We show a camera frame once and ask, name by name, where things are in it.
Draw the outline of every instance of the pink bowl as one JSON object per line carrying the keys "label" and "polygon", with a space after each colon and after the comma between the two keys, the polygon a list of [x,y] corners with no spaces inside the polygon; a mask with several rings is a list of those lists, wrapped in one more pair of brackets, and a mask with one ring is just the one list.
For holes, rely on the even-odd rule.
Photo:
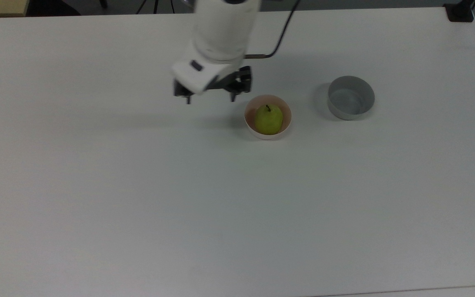
{"label": "pink bowl", "polygon": [[[261,134],[256,131],[256,125],[254,124],[254,117],[256,116],[256,110],[265,104],[274,104],[277,105],[281,109],[281,113],[283,114],[283,122],[281,123],[281,129],[277,134],[274,135],[265,135]],[[247,126],[249,127],[250,133],[259,139],[264,140],[274,140],[282,137],[285,133],[289,125],[291,124],[292,114],[289,105],[281,98],[276,97],[274,95],[260,95],[252,100],[249,101],[247,106],[245,107],[245,122],[247,122]]]}

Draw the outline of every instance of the gray bowl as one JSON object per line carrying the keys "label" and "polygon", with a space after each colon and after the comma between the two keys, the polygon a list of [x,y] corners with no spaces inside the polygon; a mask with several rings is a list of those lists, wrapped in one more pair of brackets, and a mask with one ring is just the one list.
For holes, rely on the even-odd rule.
{"label": "gray bowl", "polygon": [[366,113],[375,103],[375,93],[363,79],[342,76],[335,79],[327,92],[327,106],[342,120],[354,120]]}

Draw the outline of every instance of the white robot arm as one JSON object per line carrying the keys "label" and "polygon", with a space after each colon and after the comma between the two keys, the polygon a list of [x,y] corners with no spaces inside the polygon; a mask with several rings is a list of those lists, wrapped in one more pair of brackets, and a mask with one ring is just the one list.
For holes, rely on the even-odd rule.
{"label": "white robot arm", "polygon": [[240,69],[245,57],[260,0],[198,0],[193,37],[175,62],[174,95],[187,97],[208,89],[231,94],[250,91],[249,67]]}

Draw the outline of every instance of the pear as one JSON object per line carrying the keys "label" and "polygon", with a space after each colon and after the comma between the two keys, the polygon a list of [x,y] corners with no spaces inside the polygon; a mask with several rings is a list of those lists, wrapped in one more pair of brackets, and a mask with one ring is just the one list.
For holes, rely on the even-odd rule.
{"label": "pear", "polygon": [[274,135],[278,133],[282,122],[283,113],[274,104],[262,105],[256,110],[254,123],[256,124],[256,131],[261,134]]}

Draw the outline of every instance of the floor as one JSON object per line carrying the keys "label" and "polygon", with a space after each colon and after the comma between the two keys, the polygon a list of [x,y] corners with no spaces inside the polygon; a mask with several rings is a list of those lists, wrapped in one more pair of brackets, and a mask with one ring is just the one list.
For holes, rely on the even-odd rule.
{"label": "floor", "polygon": [[[157,13],[172,13],[173,1],[176,13],[190,13],[183,0],[160,0]],[[301,10],[313,9],[353,9],[353,8],[391,8],[391,7],[436,7],[446,2],[455,3],[459,0],[302,0]],[[135,14],[143,0],[107,0],[108,7],[102,8],[99,0],[64,0],[82,15],[101,14]],[[288,11],[294,0],[263,0],[262,11]],[[147,0],[141,14],[153,13],[155,0]]]}

